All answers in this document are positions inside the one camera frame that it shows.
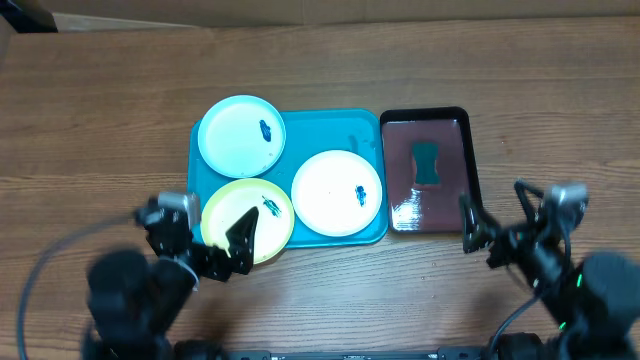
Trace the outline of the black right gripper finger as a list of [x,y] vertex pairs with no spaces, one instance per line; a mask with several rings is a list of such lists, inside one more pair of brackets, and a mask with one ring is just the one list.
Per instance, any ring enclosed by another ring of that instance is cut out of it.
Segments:
[[498,222],[469,195],[459,197],[462,218],[462,245],[465,253],[486,248],[496,241],[500,231]]
[[543,199],[544,192],[541,189],[530,185],[523,179],[517,179],[515,181],[514,190],[521,203],[527,222],[529,224],[534,224],[537,220],[537,211],[529,200],[528,193],[534,195],[538,199]]

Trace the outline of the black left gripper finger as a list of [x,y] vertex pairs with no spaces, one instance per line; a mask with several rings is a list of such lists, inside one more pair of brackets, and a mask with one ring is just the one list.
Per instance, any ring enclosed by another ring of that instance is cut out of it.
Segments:
[[149,226],[149,245],[157,256],[178,256],[191,248],[193,234],[187,221],[161,221]]
[[225,233],[232,271],[247,275],[254,265],[254,242],[259,210],[250,208]]

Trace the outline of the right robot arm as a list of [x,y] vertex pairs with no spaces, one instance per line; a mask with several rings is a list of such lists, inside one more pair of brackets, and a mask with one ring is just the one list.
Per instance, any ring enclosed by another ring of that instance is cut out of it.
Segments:
[[[514,265],[533,296],[515,310],[479,351],[481,359],[635,359],[629,338],[639,317],[639,265],[614,252],[572,261],[571,234],[584,218],[589,195],[583,183],[547,190],[522,180],[514,184],[525,219],[500,225],[469,196],[459,198],[463,250],[488,249],[492,269]],[[507,328],[536,302],[557,322],[546,342]]]

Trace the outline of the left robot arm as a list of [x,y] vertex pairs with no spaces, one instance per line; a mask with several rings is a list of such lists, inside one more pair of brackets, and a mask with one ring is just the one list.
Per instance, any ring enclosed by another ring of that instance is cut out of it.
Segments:
[[201,279],[226,282],[254,265],[259,210],[252,207],[224,226],[227,249],[194,240],[201,219],[195,194],[164,192],[134,213],[157,255],[155,263],[132,249],[99,258],[89,269],[87,305],[95,331],[83,344],[86,359],[225,359],[211,341],[171,344],[166,333]]

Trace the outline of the white plate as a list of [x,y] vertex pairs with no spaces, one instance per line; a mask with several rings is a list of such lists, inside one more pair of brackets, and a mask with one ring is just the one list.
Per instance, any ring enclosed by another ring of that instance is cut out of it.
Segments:
[[345,237],[365,229],[376,218],[383,200],[382,182],[363,157],[329,150],[299,168],[291,200],[296,215],[309,229]]

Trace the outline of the green sponge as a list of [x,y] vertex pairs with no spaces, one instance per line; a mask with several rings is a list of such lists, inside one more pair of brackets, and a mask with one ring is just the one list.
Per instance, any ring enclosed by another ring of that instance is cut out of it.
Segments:
[[414,164],[414,180],[418,186],[435,186],[440,184],[437,172],[439,148],[436,143],[417,142],[412,145]]

